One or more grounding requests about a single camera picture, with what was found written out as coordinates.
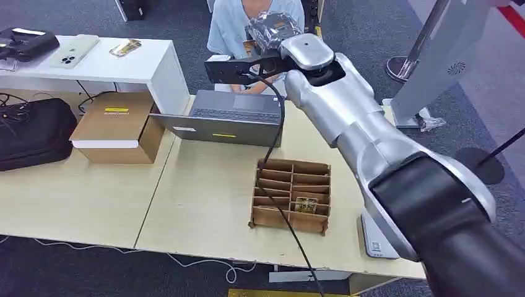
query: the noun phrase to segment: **grey laptop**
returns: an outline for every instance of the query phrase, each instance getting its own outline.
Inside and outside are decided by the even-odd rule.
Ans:
[[[200,90],[189,116],[151,116],[182,139],[269,147],[279,130],[280,107],[274,96]]]
[[[232,92],[200,90],[190,116],[234,119],[259,123],[279,123],[280,106],[276,96],[242,95]]]

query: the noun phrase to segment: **yellow object on floor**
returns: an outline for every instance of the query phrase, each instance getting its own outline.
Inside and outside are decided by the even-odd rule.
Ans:
[[[350,295],[325,294],[326,297],[349,297]],[[319,297],[319,293],[229,289],[228,297]]]

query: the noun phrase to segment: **wooden table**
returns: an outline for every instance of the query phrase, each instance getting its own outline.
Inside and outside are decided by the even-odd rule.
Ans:
[[[286,107],[282,146],[272,157],[332,166],[326,236],[298,233],[312,266],[354,272],[351,281],[366,283],[364,290],[397,277],[424,278],[420,264],[365,255],[357,232],[363,197],[352,172],[302,111],[288,101]],[[288,230],[248,227],[255,166],[266,150],[176,138],[135,248],[305,267]]]
[[[57,96],[73,108],[83,99]],[[282,147],[273,157],[332,166],[326,236],[298,232],[312,265],[352,272],[352,294],[399,277],[424,278],[420,264],[366,256],[357,231],[363,198],[353,174],[302,111],[291,102],[286,107]],[[73,150],[61,162],[3,172],[0,234],[305,267],[288,230],[248,227],[256,161],[266,150],[167,132],[153,165],[95,165]]]
[[[53,95],[74,111],[84,99]],[[64,161],[0,172],[0,234],[132,249],[174,139],[164,134],[153,165],[92,164],[73,149]]]

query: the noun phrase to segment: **cardboard compartment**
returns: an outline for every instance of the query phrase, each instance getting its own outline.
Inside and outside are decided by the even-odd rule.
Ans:
[[[330,176],[294,173],[293,184],[297,186],[329,186]]]
[[[261,168],[263,161],[260,160],[258,163],[257,169]],[[284,162],[281,159],[270,159],[266,163],[263,169],[269,169],[269,170],[276,170],[276,171],[285,171],[285,172],[292,172],[292,164],[288,162]]]
[[[330,194],[330,186],[293,186],[293,191]]]
[[[297,197],[315,198],[319,204],[330,204],[330,195],[327,194],[292,191],[292,201],[296,201]]]
[[[266,189],[266,188],[264,188],[264,189],[272,197],[290,197],[290,191],[274,190],[274,189]],[[253,195],[254,196],[264,196],[264,193],[258,187],[254,187],[253,188]]]
[[[321,233],[328,228],[328,216],[312,215],[310,213],[290,212],[290,224],[294,230]]]
[[[297,161],[293,164],[293,173],[310,175],[330,175],[330,166],[321,163]]]
[[[292,184],[285,181],[273,181],[271,179],[260,178],[259,185],[265,189],[275,189],[275,190],[284,190],[289,191],[292,187]]]
[[[291,201],[291,202],[290,202],[290,211],[295,212],[295,210],[296,210],[296,208],[295,208],[296,205],[297,205],[297,202],[295,202],[295,201]],[[328,215],[330,214],[330,205],[319,204],[319,203],[317,203],[317,204],[316,204],[316,207],[315,207],[314,214],[316,214],[316,215],[325,215],[325,216],[328,216]]]
[[[256,170],[261,167],[260,160]],[[284,211],[294,230],[320,233],[324,236],[330,216],[330,166],[305,161],[270,159],[261,170],[260,185],[274,201],[254,187],[251,220],[258,225],[288,228],[276,204]],[[296,212],[297,198],[315,198],[313,213]]]
[[[284,210],[285,214],[289,216],[289,212]],[[248,225],[254,228],[256,225],[286,228],[286,222],[282,218],[278,209],[266,209],[264,207],[252,207],[252,220]]]
[[[275,200],[275,203],[272,201],[272,199],[266,197],[266,196],[255,196],[253,197],[253,206],[265,206],[265,205],[279,205],[281,206],[281,209],[288,209],[288,204],[290,202],[290,199],[288,197],[273,197]]]
[[[261,178],[271,179],[274,181],[292,182],[292,173],[285,171],[263,169],[261,171]]]

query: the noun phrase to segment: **black case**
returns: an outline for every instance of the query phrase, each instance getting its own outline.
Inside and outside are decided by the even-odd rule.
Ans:
[[[11,124],[16,136],[0,126],[0,171],[56,162],[71,154],[69,137],[77,119],[69,105],[52,98],[30,102],[26,108],[29,121]]]
[[[7,58],[14,58],[20,62],[29,62],[36,59],[46,53],[53,51],[55,48],[60,46],[56,36],[43,30],[37,30],[43,32],[43,35],[30,35],[13,32],[15,27],[7,28],[0,32],[0,39],[11,40],[14,38],[17,42],[10,42],[6,47],[0,48],[0,54],[3,51],[8,51],[6,54]]]

